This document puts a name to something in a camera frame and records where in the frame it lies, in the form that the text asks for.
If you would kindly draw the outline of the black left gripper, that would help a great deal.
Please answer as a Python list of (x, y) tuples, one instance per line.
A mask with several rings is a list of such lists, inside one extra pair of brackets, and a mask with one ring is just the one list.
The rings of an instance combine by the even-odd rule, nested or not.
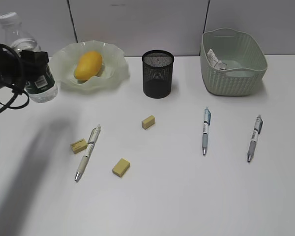
[(22, 50), (20, 56), (10, 47), (0, 44), (0, 89), (12, 86), (13, 93), (22, 93), (25, 73), (44, 74), (49, 62), (47, 52)]

